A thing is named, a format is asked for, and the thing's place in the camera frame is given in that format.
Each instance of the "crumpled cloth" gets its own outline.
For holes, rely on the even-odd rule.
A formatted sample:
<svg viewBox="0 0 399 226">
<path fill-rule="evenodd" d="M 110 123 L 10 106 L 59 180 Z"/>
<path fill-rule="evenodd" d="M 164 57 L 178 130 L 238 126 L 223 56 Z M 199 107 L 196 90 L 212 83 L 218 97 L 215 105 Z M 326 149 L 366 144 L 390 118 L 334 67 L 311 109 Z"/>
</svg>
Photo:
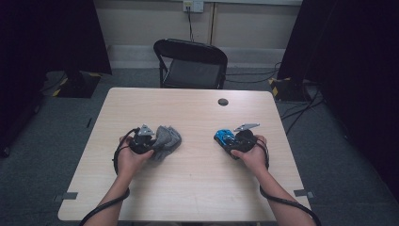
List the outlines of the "crumpled cloth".
<svg viewBox="0 0 399 226">
<path fill-rule="evenodd" d="M 154 161 L 162 161 L 173 153 L 181 144 L 182 137 L 179 132 L 171 126 L 166 127 L 160 125 L 156 130 L 156 141 L 152 145 L 154 153 L 151 159 Z"/>
</svg>

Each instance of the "gray carpet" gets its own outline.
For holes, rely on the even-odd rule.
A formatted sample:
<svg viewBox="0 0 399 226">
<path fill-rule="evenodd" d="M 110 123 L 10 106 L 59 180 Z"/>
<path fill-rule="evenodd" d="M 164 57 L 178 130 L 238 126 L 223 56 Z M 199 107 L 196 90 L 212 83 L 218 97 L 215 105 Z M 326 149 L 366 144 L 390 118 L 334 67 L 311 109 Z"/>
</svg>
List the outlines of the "gray carpet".
<svg viewBox="0 0 399 226">
<path fill-rule="evenodd" d="M 273 69 L 229 69 L 228 73 L 263 73 Z M 76 225 L 57 218 L 66 192 L 98 117 L 113 87 L 157 88 L 157 69 L 116 69 L 104 76 L 90 99 L 54 98 L 44 92 L 40 111 L 0 159 L 0 225 Z M 45 87 L 62 73 L 49 73 Z M 228 76 L 231 81 L 259 81 L 268 75 Z M 225 89 L 270 90 L 266 81 L 234 83 Z M 315 94 L 315 87 L 310 87 Z M 322 100 L 318 95 L 316 103 Z M 276 103 L 280 115 L 302 106 Z M 283 121 L 287 130 L 295 117 Z M 303 184 L 313 192 L 312 210 L 323 225 L 399 225 L 399 206 L 368 161 L 344 138 L 339 121 L 324 105 L 307 112 L 288 135 Z"/>
</svg>

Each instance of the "black curtain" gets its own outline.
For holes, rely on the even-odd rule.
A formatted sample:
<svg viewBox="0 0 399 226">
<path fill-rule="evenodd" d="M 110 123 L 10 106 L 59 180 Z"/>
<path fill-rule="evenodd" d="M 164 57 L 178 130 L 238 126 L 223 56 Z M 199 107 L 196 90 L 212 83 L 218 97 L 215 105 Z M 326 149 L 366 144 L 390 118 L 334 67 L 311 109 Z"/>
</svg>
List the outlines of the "black curtain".
<svg viewBox="0 0 399 226">
<path fill-rule="evenodd" d="M 50 71 L 111 74 L 92 0 L 0 1 L 0 136 Z"/>
<path fill-rule="evenodd" d="M 343 129 L 399 201 L 399 2 L 304 0 L 279 79 L 320 82 Z"/>
</svg>

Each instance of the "right hand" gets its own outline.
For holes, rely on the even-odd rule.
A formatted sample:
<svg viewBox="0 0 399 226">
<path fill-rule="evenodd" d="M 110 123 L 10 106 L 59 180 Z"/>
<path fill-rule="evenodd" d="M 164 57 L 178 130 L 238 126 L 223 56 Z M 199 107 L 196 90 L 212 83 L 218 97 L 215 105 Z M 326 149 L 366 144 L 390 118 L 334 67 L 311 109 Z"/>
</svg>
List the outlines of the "right hand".
<svg viewBox="0 0 399 226">
<path fill-rule="evenodd" d="M 264 138 L 264 136 L 255 135 L 255 137 L 266 143 L 266 139 Z M 264 146 L 264 144 L 259 140 L 257 141 L 258 144 Z M 242 153 L 237 150 L 232 150 L 231 153 L 234 156 L 241 158 L 246 166 L 255 174 L 258 170 L 266 169 L 265 153 L 258 145 L 253 146 L 253 148 L 246 153 Z"/>
</svg>

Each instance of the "electrical outlet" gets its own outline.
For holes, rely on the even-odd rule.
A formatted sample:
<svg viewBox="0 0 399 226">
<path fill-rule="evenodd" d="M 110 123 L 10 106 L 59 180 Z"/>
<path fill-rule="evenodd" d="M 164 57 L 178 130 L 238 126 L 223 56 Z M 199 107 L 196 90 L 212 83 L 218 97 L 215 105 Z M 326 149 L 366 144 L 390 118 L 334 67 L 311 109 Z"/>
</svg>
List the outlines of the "electrical outlet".
<svg viewBox="0 0 399 226">
<path fill-rule="evenodd" d="M 187 9 L 190 8 L 191 12 L 194 12 L 194 3 L 193 1 L 183 1 L 183 11 L 188 11 Z"/>
<path fill-rule="evenodd" d="M 203 12 L 203 1 L 194 1 L 193 9 L 194 12 Z"/>
</svg>

